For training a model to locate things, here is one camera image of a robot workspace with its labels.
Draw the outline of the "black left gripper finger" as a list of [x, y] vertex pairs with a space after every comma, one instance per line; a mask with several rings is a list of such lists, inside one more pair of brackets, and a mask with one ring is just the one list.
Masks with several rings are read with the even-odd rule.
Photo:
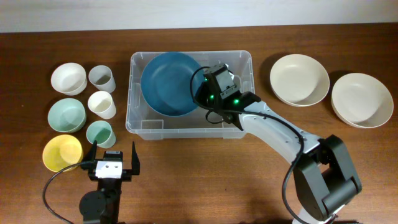
[[131, 174], [139, 175], [140, 174], [140, 161], [137, 155], [135, 142], [132, 142], [132, 157], [131, 157]]
[[84, 156], [83, 162], [94, 161], [96, 157], [96, 150], [97, 150], [97, 140], [94, 140], [93, 144], [91, 145], [90, 150]]

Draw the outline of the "large cream bowl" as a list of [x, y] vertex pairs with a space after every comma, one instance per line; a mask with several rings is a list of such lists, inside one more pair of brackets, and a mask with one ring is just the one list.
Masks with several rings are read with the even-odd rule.
[[331, 92], [331, 105], [337, 117], [355, 128], [377, 128], [394, 112], [390, 91], [378, 79], [364, 73], [339, 78]]
[[276, 97], [290, 106], [307, 107], [319, 103], [330, 89], [324, 66], [307, 55], [281, 57], [270, 71], [270, 83]]

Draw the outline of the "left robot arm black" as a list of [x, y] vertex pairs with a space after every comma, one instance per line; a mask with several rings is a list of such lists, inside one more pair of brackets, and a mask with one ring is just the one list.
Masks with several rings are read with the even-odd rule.
[[96, 158], [97, 142], [92, 144], [83, 157], [81, 168], [88, 172], [91, 181], [98, 183], [97, 189], [86, 193], [80, 200], [79, 210], [84, 223], [117, 223], [123, 182], [140, 174], [140, 161], [133, 144], [131, 168], [123, 168], [121, 151], [105, 151], [103, 158]]

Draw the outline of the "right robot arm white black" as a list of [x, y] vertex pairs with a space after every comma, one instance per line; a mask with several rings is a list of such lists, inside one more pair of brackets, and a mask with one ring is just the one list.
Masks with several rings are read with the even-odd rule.
[[339, 137], [323, 139], [307, 133], [274, 113], [254, 93], [243, 93], [234, 85], [221, 89], [204, 81], [190, 94], [196, 105], [261, 139], [290, 164], [282, 200], [295, 223], [332, 223], [361, 192], [358, 173]]

